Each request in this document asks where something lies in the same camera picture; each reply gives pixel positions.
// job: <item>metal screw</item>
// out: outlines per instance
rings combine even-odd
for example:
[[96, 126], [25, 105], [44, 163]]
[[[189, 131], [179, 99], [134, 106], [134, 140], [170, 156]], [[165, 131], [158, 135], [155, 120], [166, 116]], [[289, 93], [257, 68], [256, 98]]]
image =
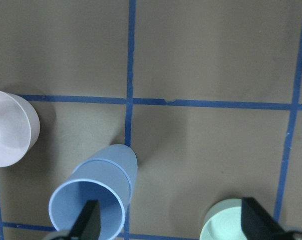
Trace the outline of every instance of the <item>metal screw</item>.
[[302, 233], [299, 232], [293, 233], [294, 240], [302, 240]]

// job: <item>cup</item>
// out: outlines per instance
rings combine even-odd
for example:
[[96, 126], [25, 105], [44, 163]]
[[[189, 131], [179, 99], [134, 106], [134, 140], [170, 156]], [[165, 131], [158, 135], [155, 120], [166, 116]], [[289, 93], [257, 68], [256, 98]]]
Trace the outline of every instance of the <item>cup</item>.
[[86, 201], [97, 199], [101, 211], [98, 239], [114, 239], [124, 226], [136, 175], [137, 160], [129, 147], [116, 144], [96, 153], [52, 194], [49, 215], [53, 226], [58, 231], [71, 229]]
[[241, 199], [218, 202], [207, 212], [200, 240], [247, 240], [241, 228]]
[[0, 91], [0, 167], [18, 162], [40, 133], [39, 117], [24, 98]]

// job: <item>light blue plastic cup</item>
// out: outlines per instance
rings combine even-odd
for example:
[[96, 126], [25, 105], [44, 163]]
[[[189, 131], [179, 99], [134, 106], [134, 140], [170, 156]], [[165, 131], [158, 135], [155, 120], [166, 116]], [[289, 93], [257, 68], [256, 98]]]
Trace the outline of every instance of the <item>light blue plastic cup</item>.
[[52, 194], [49, 215], [56, 230], [69, 230], [87, 200], [99, 200], [99, 240], [112, 240], [121, 231], [137, 176], [134, 152], [111, 145], [78, 165]]

